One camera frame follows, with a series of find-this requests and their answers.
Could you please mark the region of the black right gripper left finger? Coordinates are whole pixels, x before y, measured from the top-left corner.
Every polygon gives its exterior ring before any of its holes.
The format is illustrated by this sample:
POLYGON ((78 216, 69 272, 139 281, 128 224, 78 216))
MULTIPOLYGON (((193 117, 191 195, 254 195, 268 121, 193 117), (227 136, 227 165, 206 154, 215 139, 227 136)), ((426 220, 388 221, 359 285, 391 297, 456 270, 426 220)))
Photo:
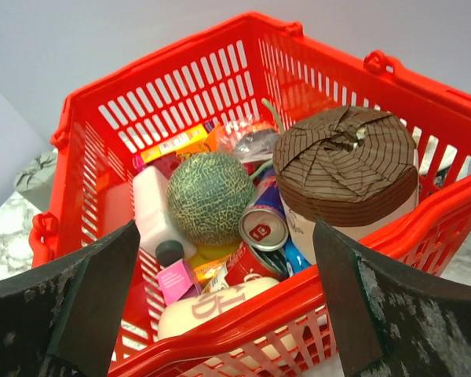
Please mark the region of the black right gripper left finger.
POLYGON ((105 376, 140 243, 134 221, 0 280, 0 376, 105 376))

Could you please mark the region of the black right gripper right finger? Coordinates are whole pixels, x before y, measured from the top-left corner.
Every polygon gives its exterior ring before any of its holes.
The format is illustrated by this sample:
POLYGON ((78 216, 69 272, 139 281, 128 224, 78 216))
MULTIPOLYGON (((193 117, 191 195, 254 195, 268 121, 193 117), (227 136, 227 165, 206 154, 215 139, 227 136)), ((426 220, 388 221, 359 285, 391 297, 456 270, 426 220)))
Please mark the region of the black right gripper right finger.
POLYGON ((313 244, 346 376, 471 376, 471 286, 373 251, 323 220, 313 244))

